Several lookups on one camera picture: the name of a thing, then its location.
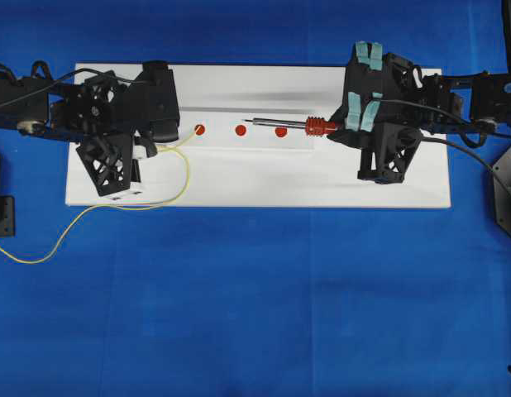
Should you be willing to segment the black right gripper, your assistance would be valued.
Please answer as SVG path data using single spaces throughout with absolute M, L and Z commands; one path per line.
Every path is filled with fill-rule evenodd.
M 327 138 L 342 145 L 370 145 L 378 112 L 380 132 L 422 136 L 418 111 L 408 105 L 417 101 L 422 77 L 412 61 L 393 53 L 383 56 L 380 43 L 357 41 L 346 66 L 346 103 L 331 117 L 337 129 Z M 368 99 L 365 108 L 361 96 Z

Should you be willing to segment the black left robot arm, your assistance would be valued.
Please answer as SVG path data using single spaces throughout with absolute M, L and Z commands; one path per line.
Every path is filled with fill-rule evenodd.
M 78 144 L 139 136 L 154 155 L 154 145 L 178 140 L 179 124 L 174 72 L 164 61 L 143 63 L 134 79 L 92 68 L 55 79 L 41 60 L 17 77 L 0 64 L 0 129 Z

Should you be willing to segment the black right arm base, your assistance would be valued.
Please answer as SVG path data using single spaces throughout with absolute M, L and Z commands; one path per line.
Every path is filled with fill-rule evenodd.
M 511 145 L 493 163 L 493 171 L 504 182 L 493 178 L 494 218 L 497 225 L 511 238 Z

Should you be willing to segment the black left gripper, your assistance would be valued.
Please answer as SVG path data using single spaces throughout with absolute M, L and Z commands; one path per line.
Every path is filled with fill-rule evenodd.
M 133 159 L 146 160 L 167 149 L 155 141 L 179 139 L 179 104 L 174 72 L 165 61 L 142 64 L 137 78 L 113 71 L 91 71 L 81 84 L 68 84 L 71 73 L 53 79 L 50 93 L 60 99 L 50 105 L 52 136 L 133 135 Z

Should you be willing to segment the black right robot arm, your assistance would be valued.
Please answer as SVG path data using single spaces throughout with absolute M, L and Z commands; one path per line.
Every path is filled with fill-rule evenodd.
M 497 127 L 511 139 L 511 73 L 449 76 L 423 74 L 379 43 L 358 41 L 345 68 L 340 107 L 332 122 L 369 131 L 382 122 L 456 134 L 467 146 L 483 146 Z

